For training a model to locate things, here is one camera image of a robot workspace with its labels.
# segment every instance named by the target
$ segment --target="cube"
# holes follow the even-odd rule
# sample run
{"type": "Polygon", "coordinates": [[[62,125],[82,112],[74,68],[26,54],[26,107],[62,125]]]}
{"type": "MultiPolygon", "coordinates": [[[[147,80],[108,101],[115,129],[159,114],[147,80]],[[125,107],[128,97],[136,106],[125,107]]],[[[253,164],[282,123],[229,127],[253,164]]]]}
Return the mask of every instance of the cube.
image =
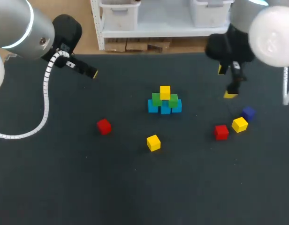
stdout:
{"type": "Polygon", "coordinates": [[[152,93],[153,106],[162,106],[159,93],[152,93]]]}
{"type": "Polygon", "coordinates": [[[102,119],[97,122],[97,126],[102,135],[107,135],[111,132],[111,124],[106,119],[102,119]]]}
{"type": "Polygon", "coordinates": [[[157,135],[153,135],[146,139],[146,144],[148,145],[150,151],[156,151],[161,148],[161,142],[157,135]]]}
{"type": "Polygon", "coordinates": [[[161,114],[171,114],[171,108],[168,107],[168,101],[162,101],[161,114]]]}
{"type": "Polygon", "coordinates": [[[182,101],[178,100],[178,107],[172,108],[172,113],[181,113],[182,112],[182,101]]]}
{"type": "Polygon", "coordinates": [[[243,117],[233,120],[232,128],[237,133],[245,131],[247,127],[248,127],[248,122],[243,117]]]}
{"type": "Polygon", "coordinates": [[[178,107],[178,95],[171,95],[171,99],[168,101],[168,107],[176,108],[178,107]]]}
{"type": "Polygon", "coordinates": [[[158,106],[153,106],[152,99],[148,100],[148,110],[149,113],[158,113],[158,106]]]}
{"type": "Polygon", "coordinates": [[[250,122],[254,118],[255,113],[256,111],[253,108],[248,106],[243,109],[241,117],[243,117],[247,122],[250,122]]]}
{"type": "Polygon", "coordinates": [[[227,140],[229,131],[226,125],[215,126],[214,135],[216,140],[227,140]]]}
{"type": "Polygon", "coordinates": [[[171,87],[160,86],[160,100],[170,100],[170,99],[171,99],[171,87]]]}

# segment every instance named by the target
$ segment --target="metal cylinder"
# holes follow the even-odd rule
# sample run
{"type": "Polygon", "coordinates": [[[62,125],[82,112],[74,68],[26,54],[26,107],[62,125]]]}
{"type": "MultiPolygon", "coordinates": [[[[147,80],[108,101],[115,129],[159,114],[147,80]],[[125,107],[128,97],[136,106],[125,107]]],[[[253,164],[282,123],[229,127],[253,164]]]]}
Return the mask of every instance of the metal cylinder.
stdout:
{"type": "Polygon", "coordinates": [[[55,37],[51,20],[26,0],[0,0],[0,47],[28,59],[40,58],[55,37]]]}
{"type": "Polygon", "coordinates": [[[238,30],[248,33],[257,14],[266,7],[250,0],[235,0],[231,7],[230,22],[238,30]]]}

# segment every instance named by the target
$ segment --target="wooden floor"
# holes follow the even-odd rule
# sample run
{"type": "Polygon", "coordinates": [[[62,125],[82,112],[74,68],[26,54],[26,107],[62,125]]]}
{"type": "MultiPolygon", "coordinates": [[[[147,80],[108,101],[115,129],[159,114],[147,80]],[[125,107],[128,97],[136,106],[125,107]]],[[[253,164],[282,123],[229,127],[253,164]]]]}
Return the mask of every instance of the wooden floor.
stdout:
{"type": "MultiPolygon", "coordinates": [[[[29,2],[52,20],[60,14],[68,14],[82,25],[83,35],[75,49],[75,54],[106,54],[98,47],[90,0],[30,0],[29,2]]],[[[206,38],[203,37],[177,38],[173,40],[169,53],[202,52],[205,43],[206,38]]],[[[8,52],[0,49],[0,54],[5,58],[8,52]]]]}

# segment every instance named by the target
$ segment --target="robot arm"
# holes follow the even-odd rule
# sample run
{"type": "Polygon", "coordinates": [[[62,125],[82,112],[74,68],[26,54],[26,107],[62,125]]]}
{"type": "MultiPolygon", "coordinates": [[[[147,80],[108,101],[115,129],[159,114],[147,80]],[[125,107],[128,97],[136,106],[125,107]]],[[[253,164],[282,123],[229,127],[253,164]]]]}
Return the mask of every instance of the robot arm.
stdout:
{"type": "Polygon", "coordinates": [[[230,21],[249,34],[251,50],[262,62],[289,66],[289,0],[235,0],[230,21]]]}
{"type": "Polygon", "coordinates": [[[270,66],[288,67],[289,0],[235,0],[228,31],[212,34],[205,53],[220,62],[219,74],[231,68],[230,98],[246,80],[244,64],[255,57],[270,66]]]}
{"type": "MultiPolygon", "coordinates": [[[[48,62],[62,50],[70,57],[56,61],[57,67],[67,65],[94,78],[97,69],[72,56],[81,35],[81,25],[69,15],[60,15],[52,23],[27,0],[0,0],[0,48],[26,59],[43,58],[48,62]]],[[[4,78],[2,66],[0,58],[0,86],[4,78]]]]}

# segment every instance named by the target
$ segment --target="shelving unit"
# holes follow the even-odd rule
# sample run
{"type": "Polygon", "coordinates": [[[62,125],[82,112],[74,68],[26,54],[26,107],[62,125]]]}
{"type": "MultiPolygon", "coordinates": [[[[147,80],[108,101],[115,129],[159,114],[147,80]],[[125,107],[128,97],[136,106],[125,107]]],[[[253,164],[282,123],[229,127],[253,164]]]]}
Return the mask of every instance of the shelving unit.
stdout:
{"type": "Polygon", "coordinates": [[[104,50],[104,38],[159,38],[199,37],[213,33],[225,33],[227,25],[216,28],[195,28],[190,14],[189,0],[142,0],[139,7],[136,30],[110,30],[99,16],[99,0],[91,0],[92,12],[100,50],[104,50]]]}

